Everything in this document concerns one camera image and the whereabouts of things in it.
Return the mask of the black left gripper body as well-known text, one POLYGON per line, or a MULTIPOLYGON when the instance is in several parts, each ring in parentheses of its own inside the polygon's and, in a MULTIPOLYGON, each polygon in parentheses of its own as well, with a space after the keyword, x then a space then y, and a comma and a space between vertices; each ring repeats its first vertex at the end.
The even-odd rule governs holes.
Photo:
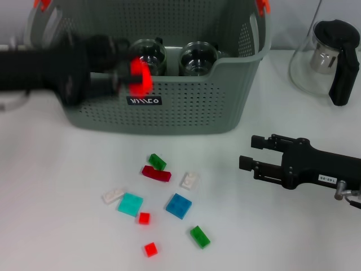
POLYGON ((86 46, 81 41, 45 49, 1 51, 1 91, 51 90, 65 106, 76 106, 90 85, 86 46))

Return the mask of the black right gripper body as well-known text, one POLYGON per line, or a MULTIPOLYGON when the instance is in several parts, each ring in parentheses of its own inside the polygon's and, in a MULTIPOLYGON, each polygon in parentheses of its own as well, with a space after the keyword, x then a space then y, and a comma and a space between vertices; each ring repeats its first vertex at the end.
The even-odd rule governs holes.
POLYGON ((294 190, 312 183, 335 189, 339 181, 345 181, 348 189, 360 189, 359 158, 317 150, 305 138, 281 142, 283 188, 294 190))

